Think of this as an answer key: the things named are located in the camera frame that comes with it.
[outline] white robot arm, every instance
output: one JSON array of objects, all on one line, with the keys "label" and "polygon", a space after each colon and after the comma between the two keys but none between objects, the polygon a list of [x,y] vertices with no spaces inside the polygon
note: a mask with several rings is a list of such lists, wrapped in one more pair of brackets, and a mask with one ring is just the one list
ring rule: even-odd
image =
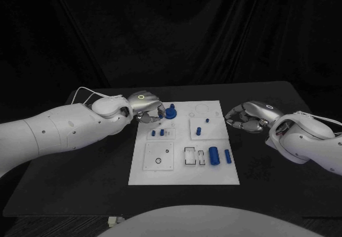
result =
[{"label": "white robot arm", "polygon": [[[239,112],[242,122],[229,118]],[[333,122],[301,111],[284,115],[272,106],[258,101],[238,105],[226,114],[226,123],[246,132],[258,133],[269,128],[265,144],[294,163],[304,164],[310,159],[330,172],[342,175],[342,133],[314,118]]]},{"label": "white robot arm", "polygon": [[[127,99],[93,93],[102,98],[88,106],[72,102],[27,119],[0,124],[0,177],[36,157],[80,149],[121,132],[134,115],[142,123],[166,116],[158,98],[147,91]],[[154,109],[158,117],[147,114]]]}]

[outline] table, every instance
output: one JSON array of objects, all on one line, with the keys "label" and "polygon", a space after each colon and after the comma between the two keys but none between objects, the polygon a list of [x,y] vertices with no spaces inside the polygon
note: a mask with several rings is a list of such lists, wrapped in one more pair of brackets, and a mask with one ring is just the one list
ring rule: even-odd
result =
[{"label": "table", "polygon": [[[222,112],[258,100],[284,114],[310,112],[285,81],[150,88],[98,89],[106,95],[147,90],[161,101],[219,100]],[[70,103],[72,92],[65,104]],[[80,90],[76,103],[91,92]],[[313,161],[290,162],[264,144],[267,131],[249,134],[228,126],[238,186],[128,186],[137,122],[88,147],[39,157],[30,163],[4,216],[134,216],[174,205],[216,205],[282,218],[342,216],[342,177]]]}]

